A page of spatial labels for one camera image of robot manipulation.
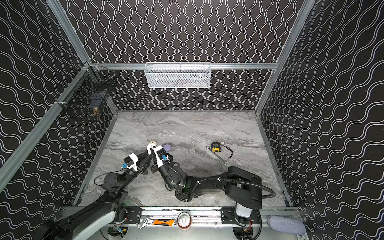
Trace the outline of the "purple round earbud case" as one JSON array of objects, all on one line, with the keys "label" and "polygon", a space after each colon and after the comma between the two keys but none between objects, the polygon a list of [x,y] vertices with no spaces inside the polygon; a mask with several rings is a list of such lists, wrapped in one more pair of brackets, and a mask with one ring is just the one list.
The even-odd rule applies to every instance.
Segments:
[{"label": "purple round earbud case", "polygon": [[171,146],[166,144],[163,146],[163,149],[166,151],[166,152],[169,152],[171,150]]}]

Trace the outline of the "white round earbud case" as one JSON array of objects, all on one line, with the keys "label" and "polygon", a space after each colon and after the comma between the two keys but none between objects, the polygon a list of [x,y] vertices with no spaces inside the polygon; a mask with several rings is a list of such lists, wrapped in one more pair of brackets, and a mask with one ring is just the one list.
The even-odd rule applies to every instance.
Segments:
[{"label": "white round earbud case", "polygon": [[154,143],[150,143],[147,145],[147,151],[148,151],[148,154],[151,154],[152,152],[152,149],[154,149],[156,147],[156,145]]}]

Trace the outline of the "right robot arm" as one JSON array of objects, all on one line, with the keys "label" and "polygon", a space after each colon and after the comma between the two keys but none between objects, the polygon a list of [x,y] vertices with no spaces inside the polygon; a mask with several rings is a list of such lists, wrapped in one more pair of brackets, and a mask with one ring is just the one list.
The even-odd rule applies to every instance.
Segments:
[{"label": "right robot arm", "polygon": [[261,177],[238,167],[229,167],[217,176],[199,178],[187,175],[168,153],[152,153],[151,171],[158,171],[168,191],[184,203],[190,203],[202,195],[223,192],[235,202],[235,210],[222,214],[222,221],[244,227],[253,222],[253,212],[260,213],[263,200],[274,198],[276,192],[262,184]]}]

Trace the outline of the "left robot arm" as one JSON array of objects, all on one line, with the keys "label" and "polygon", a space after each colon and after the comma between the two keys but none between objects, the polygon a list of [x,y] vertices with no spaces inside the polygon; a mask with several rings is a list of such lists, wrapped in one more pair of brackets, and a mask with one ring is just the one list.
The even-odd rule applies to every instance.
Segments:
[{"label": "left robot arm", "polygon": [[34,240],[86,240],[107,224],[121,224],[127,220],[126,204],[128,192],[125,188],[138,175],[148,174],[155,157],[153,151],[131,155],[124,159],[125,168],[104,174],[101,184],[103,194],[78,212],[56,222],[48,220],[33,235]]}]

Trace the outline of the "metal rod tool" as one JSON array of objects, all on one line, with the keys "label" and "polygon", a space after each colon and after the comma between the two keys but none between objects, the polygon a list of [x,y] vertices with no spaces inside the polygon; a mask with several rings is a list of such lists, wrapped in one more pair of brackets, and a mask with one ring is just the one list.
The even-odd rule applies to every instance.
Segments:
[{"label": "metal rod tool", "polygon": [[222,164],[226,164],[226,161],[223,159],[223,158],[221,158],[216,152],[214,152],[209,146],[206,146],[206,149],[211,153],[211,154],[213,154],[216,158],[218,158],[219,159],[219,161],[222,163]]}]

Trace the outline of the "yellow black tape measure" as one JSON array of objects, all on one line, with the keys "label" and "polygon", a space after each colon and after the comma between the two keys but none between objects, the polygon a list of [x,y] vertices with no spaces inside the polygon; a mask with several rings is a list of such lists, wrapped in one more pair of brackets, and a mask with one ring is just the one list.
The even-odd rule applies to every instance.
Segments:
[{"label": "yellow black tape measure", "polygon": [[213,153],[218,153],[218,152],[221,152],[223,150],[223,148],[227,149],[228,151],[230,151],[230,156],[228,157],[228,159],[231,159],[234,155],[234,151],[228,147],[228,146],[225,146],[225,145],[222,145],[220,142],[212,142],[211,143],[211,151]]}]

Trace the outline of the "adjustable wrench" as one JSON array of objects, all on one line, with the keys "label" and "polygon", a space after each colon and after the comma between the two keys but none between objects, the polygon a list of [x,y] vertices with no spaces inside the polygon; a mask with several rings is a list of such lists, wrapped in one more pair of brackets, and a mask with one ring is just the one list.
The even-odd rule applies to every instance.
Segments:
[{"label": "adjustable wrench", "polygon": [[137,228],[142,229],[148,225],[153,225],[155,220],[150,218],[149,216],[141,216],[139,221],[136,223]]}]

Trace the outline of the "orange utility knife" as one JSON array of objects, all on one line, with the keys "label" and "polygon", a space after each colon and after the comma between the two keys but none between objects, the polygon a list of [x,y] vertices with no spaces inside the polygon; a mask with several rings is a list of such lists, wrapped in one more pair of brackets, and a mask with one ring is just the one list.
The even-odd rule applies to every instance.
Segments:
[{"label": "orange utility knife", "polygon": [[177,221],[174,219],[156,219],[153,221],[154,226],[173,226],[177,224]]}]

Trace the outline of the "soda can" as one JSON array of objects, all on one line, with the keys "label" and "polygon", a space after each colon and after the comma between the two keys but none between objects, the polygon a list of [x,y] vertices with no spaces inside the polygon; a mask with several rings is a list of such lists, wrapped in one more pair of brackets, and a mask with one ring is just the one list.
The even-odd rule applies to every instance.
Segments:
[{"label": "soda can", "polygon": [[187,212],[182,212],[178,215],[177,224],[182,230],[188,230],[192,224],[192,217]]}]

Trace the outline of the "brass object in basket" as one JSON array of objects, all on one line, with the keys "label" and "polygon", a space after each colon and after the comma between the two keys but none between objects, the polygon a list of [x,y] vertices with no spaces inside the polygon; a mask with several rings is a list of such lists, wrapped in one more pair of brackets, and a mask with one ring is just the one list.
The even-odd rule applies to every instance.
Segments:
[{"label": "brass object in basket", "polygon": [[100,111],[99,111],[99,108],[93,108],[93,116],[94,117],[97,117],[97,116],[99,116],[100,115]]}]

